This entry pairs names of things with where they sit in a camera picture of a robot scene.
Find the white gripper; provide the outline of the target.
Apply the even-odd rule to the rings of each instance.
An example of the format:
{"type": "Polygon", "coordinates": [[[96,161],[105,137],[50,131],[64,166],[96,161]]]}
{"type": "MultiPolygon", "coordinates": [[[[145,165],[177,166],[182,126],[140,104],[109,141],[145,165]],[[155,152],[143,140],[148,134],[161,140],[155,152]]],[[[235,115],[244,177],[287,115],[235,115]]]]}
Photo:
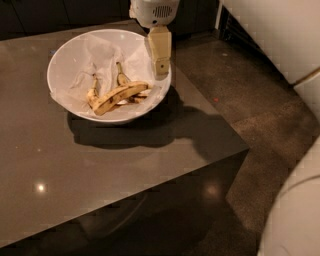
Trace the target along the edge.
{"type": "Polygon", "coordinates": [[[146,40],[157,80],[169,74],[172,34],[166,26],[175,19],[179,3],[180,0],[130,0],[129,17],[142,27],[151,28],[146,40]]]}

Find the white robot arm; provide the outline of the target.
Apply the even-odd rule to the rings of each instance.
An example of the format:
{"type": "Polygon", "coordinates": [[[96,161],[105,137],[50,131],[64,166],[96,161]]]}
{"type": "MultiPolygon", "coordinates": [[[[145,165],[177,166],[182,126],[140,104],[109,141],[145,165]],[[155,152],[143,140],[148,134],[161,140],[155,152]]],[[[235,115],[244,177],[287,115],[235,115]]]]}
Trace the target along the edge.
{"type": "Polygon", "coordinates": [[[191,72],[253,150],[240,170],[223,160],[197,172],[198,201],[137,225],[124,254],[320,256],[319,0],[182,1],[195,4],[179,7],[182,26],[223,3],[279,72],[271,87],[229,74],[225,89],[208,67],[191,72]]]}

